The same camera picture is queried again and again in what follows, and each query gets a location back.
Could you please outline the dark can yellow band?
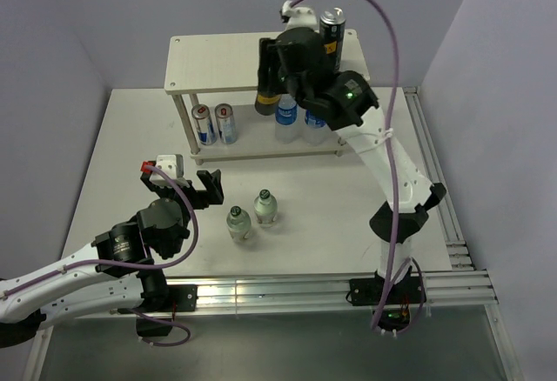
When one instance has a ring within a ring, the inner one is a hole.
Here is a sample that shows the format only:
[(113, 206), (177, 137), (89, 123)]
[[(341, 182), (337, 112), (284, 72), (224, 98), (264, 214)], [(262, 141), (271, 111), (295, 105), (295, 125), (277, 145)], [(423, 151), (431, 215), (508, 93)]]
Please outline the dark can yellow band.
[(325, 53), (336, 71), (340, 68), (345, 27), (346, 17), (341, 8), (324, 10), (319, 17), (319, 34), (324, 42)]

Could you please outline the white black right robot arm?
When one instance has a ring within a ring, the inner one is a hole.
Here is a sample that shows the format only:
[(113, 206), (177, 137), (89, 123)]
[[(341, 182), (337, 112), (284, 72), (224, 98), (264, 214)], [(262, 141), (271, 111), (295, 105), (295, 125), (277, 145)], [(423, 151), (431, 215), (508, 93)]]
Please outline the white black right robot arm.
[(391, 115), (365, 78), (354, 70), (336, 71), (321, 36), (308, 27), (286, 30), (258, 45), (258, 91), (289, 95), (324, 121), (359, 155), (386, 200), (370, 219), (382, 240), (377, 292), (388, 303), (406, 293), (410, 239), (446, 195), (427, 178), (396, 138)]

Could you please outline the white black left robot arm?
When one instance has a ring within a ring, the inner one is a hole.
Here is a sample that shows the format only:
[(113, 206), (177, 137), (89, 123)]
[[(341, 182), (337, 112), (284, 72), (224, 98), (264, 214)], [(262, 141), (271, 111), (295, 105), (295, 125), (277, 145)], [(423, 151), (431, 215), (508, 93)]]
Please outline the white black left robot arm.
[(140, 180), (156, 200), (80, 250), (1, 282), (1, 346), (23, 344), (66, 319), (109, 309), (140, 318), (170, 299), (164, 270), (184, 262), (199, 238), (196, 212), (224, 202), (221, 172), (199, 170), (204, 186), (170, 177), (152, 162)]

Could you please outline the dark can silver top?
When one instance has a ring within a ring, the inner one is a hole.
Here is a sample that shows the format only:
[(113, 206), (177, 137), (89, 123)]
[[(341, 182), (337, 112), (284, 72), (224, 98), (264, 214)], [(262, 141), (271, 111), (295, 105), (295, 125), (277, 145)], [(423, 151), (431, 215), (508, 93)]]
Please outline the dark can silver top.
[(274, 114), (280, 95), (275, 91), (273, 72), (267, 67), (258, 68), (258, 86), (254, 102), (256, 112), (262, 116)]

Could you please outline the clear glass bottle green cap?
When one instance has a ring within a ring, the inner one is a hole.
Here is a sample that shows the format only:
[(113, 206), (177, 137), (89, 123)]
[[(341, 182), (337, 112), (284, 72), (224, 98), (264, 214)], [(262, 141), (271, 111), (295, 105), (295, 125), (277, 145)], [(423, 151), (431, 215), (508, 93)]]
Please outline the clear glass bottle green cap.
[(269, 190), (261, 190), (254, 200), (254, 211), (259, 224), (272, 225), (278, 213), (277, 199)]

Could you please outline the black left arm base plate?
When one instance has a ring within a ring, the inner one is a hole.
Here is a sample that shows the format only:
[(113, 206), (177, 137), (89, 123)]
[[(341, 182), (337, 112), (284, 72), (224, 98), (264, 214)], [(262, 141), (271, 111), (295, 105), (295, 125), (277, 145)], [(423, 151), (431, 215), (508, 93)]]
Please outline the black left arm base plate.
[(120, 307), (118, 315), (136, 318), (136, 333), (142, 340), (161, 343), (177, 327), (178, 314), (194, 312), (198, 300), (195, 284), (143, 288), (139, 305)]

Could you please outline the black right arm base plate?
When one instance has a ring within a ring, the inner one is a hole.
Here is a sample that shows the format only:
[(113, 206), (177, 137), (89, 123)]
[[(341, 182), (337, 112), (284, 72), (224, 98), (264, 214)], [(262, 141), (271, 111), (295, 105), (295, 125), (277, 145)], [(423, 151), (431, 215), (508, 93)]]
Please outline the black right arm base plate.
[[(384, 281), (378, 277), (352, 278), (348, 282), (346, 301), (353, 306), (377, 306), (380, 302)], [(426, 300), (425, 290), (419, 277), (406, 277), (390, 290), (386, 305), (416, 304)]]

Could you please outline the Pocari Sweat bottle blue cap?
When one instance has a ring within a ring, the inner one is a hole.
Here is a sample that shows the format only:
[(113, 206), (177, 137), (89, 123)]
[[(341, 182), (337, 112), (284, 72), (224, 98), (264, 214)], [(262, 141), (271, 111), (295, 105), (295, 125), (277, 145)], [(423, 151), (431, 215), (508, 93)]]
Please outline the Pocari Sweat bottle blue cap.
[(309, 110), (305, 112), (302, 135), (308, 144), (314, 146), (322, 144), (327, 139), (329, 132), (324, 120), (314, 116)]

